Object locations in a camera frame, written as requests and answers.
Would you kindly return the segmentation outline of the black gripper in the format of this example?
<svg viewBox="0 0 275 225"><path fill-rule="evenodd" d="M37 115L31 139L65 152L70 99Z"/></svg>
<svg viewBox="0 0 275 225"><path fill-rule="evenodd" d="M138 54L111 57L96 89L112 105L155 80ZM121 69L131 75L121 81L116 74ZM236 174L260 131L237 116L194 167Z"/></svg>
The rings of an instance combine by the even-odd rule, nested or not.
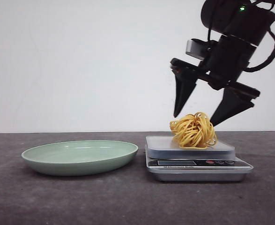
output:
<svg viewBox="0 0 275 225"><path fill-rule="evenodd" d="M254 107L251 100L260 92L238 83L237 79L248 66L255 49L255 46L236 37L221 36L209 56L200 60L198 66L173 58L171 68L176 81L174 117L180 114L199 79L215 90L225 88L223 98L210 119L213 126Z"/></svg>

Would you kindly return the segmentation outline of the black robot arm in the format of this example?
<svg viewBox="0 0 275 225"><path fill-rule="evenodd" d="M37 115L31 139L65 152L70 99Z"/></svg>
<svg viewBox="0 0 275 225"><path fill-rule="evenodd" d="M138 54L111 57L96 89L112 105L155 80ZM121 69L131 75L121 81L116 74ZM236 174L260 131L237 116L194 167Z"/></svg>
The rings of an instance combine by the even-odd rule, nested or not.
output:
<svg viewBox="0 0 275 225"><path fill-rule="evenodd" d="M195 66L174 58L171 69L176 81L174 116L178 116L196 86L206 81L213 89L223 90L223 98L211 117L218 125L254 106L260 92L238 82L242 72L256 72L275 58L275 44L261 64L249 67L249 61L266 34L271 34L275 13L249 0L207 0L201 9L201 21L209 31L221 34L218 41L190 39L186 54L200 60Z"/></svg>

